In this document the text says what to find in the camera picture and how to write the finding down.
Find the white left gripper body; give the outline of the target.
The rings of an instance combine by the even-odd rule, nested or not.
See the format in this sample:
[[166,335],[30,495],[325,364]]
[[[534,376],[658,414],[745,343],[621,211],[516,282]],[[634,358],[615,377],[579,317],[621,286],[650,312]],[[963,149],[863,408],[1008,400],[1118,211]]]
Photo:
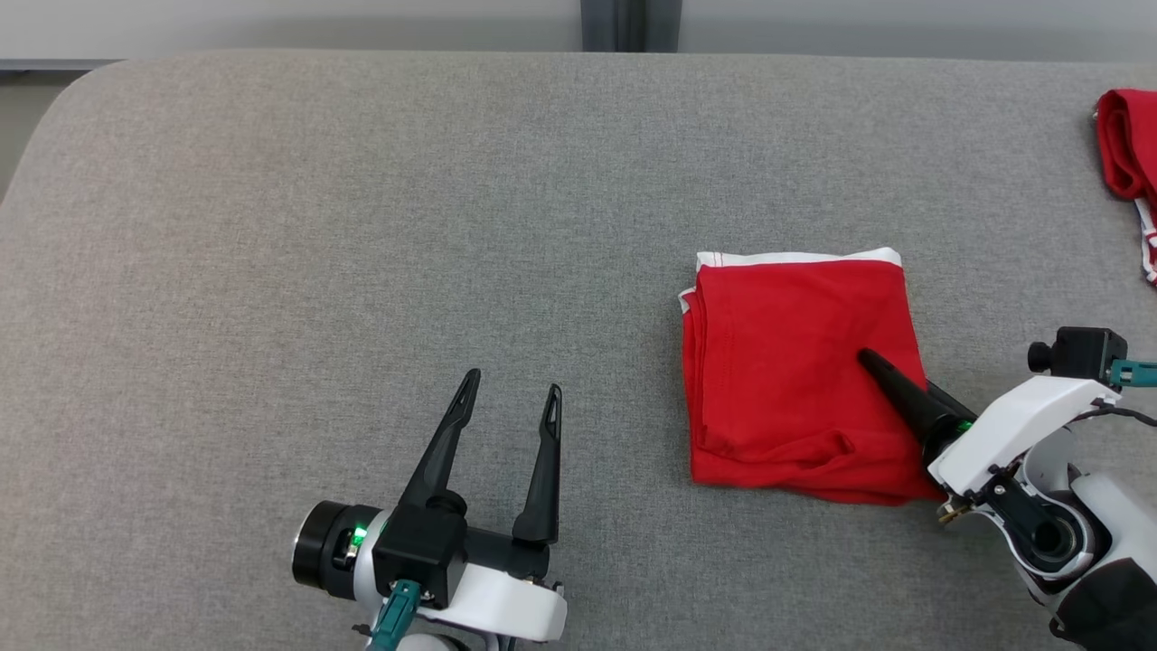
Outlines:
[[546,580],[550,545],[470,527],[463,516],[324,500],[292,552],[294,580],[364,611],[369,643],[560,639],[568,605]]

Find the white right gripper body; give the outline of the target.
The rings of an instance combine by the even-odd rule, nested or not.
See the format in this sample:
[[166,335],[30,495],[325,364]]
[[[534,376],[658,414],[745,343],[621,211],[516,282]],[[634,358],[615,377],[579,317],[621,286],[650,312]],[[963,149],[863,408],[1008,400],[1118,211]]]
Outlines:
[[1005,468],[1075,417],[1095,410],[1096,401],[1117,405],[1121,397],[1098,380],[1033,376],[983,409],[928,469],[951,494],[981,491],[994,474],[992,467]]

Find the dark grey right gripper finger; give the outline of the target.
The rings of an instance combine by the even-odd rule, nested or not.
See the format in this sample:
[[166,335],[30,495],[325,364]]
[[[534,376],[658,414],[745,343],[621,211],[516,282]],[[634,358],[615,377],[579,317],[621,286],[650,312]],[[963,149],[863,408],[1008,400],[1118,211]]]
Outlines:
[[926,420],[927,399],[926,387],[921,389],[918,383],[911,380],[907,375],[901,373],[897,367],[883,357],[879,352],[862,349],[857,354],[858,363],[870,373],[879,386],[889,404],[908,426],[909,431],[918,441],[923,458],[938,458],[952,442],[959,441],[963,432],[970,429],[966,421]]
[[941,389],[934,380],[926,380],[926,395],[928,397],[926,420],[930,421],[930,423],[944,417],[974,423],[978,417],[965,404],[956,400],[955,395],[950,395],[949,392]]

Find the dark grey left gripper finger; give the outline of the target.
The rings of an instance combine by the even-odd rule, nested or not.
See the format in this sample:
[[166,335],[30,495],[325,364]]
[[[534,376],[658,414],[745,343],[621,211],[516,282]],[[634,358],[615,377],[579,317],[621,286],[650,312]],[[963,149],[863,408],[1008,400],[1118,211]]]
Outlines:
[[439,421],[437,431],[425,450],[410,482],[401,491],[398,511],[432,510],[443,515],[466,515],[466,500],[449,489],[449,478],[457,454],[460,432],[466,428],[476,408],[476,395],[481,382],[479,368],[471,368],[452,397],[445,416]]
[[539,447],[523,511],[513,524],[521,543],[553,545],[559,537],[562,391],[551,384],[539,421]]

